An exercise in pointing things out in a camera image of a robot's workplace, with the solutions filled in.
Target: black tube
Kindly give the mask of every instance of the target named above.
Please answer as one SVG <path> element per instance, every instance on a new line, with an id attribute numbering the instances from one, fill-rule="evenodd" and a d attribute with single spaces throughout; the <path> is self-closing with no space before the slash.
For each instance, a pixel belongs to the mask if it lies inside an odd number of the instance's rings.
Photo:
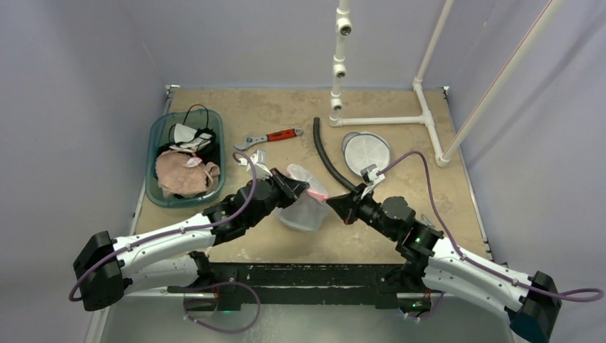
<path id="1" fill-rule="evenodd" d="M 356 186 L 348 179 L 345 179 L 345 177 L 334 168 L 330 159 L 326 155 L 326 151 L 322 146 L 322 139 L 320 138 L 320 118 L 318 117 L 314 118 L 314 145 L 316 146 L 316 150 L 318 151 L 318 155 L 320 156 L 322 163 L 324 163 L 324 166 L 326 169 L 328 169 L 328 172 L 332 175 L 332 177 L 342 184 L 343 187 L 347 188 L 347 190 L 353 191 Z"/>

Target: pink garment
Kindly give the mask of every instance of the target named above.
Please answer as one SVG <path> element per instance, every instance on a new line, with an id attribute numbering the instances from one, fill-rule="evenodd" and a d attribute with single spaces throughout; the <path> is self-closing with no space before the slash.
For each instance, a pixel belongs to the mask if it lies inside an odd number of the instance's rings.
<path id="1" fill-rule="evenodd" d="M 156 159 L 158 186 L 165 198 L 178 194 L 193 198 L 202 192 L 212 191 L 217 183 L 213 179 L 221 173 L 219 166 L 209 162 L 187 167 L 192 156 L 177 151 L 165 151 Z"/>

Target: beige tabletop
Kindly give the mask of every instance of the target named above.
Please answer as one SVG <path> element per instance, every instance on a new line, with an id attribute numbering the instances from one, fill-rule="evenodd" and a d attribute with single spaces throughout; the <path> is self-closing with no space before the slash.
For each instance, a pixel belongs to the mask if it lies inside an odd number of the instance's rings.
<path id="1" fill-rule="evenodd" d="M 366 116 L 418 116 L 419 103 L 411 91 L 344 91 L 345 118 Z M 434 114 L 442 144 L 454 136 L 447 102 L 442 92 L 425 93 Z M 370 131 L 383 137 L 392 148 L 392 160 L 410 151 L 421 151 L 429 161 L 437 208 L 462 247 L 485 256 L 465 171 L 458 154 L 445 168 L 433 159 L 433 148 L 424 126 L 419 124 L 330 127 L 328 125 L 329 91 L 298 90 L 206 90 L 179 89 L 170 111 L 186 111 L 192 104 L 204 104 L 223 118 L 227 156 L 233 145 L 248 135 L 299 127 L 301 137 L 262 143 L 255 148 L 267 152 L 267 166 L 285 172 L 289 164 L 300 164 L 315 175 L 331 195 L 346 193 L 317 156 L 312 136 L 315 116 L 322 120 L 324 148 L 335 167 L 354 184 L 361 179 L 348 170 L 341 151 L 343 136 L 352 131 Z M 226 183 L 218 200 L 244 186 L 250 175 L 229 158 Z M 424 169 L 418 156 L 411 156 L 387 173 L 387 178 L 374 192 L 382 202 L 390 196 L 403 196 L 416 210 L 417 218 L 426 214 L 437 224 L 427 196 Z M 164 209 L 147 198 L 141 206 L 136 232 L 143 233 L 180 222 L 200 212 L 208 204 L 189 209 Z M 330 212 L 317 232 L 297 232 L 286 228 L 273 214 L 249 229 L 243 237 L 212 247 L 214 262 L 310 262 L 310 263 L 402 263 L 393 242 L 358 221 L 344 225 Z"/>

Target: adjustable wrench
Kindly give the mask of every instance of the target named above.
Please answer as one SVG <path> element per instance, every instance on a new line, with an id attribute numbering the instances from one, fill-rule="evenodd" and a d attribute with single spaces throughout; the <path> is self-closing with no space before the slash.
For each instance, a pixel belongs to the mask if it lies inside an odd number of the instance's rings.
<path id="1" fill-rule="evenodd" d="M 282 130 L 278 132 L 274 132 L 273 134 L 266 134 L 265 136 L 251 137 L 247 136 L 242 144 L 236 144 L 234 147 L 238 150 L 246 150 L 249 147 L 261 143 L 263 141 L 281 141 L 283 139 L 293 138 L 296 136 L 301 136 L 303 134 L 302 129 L 288 129 Z"/>

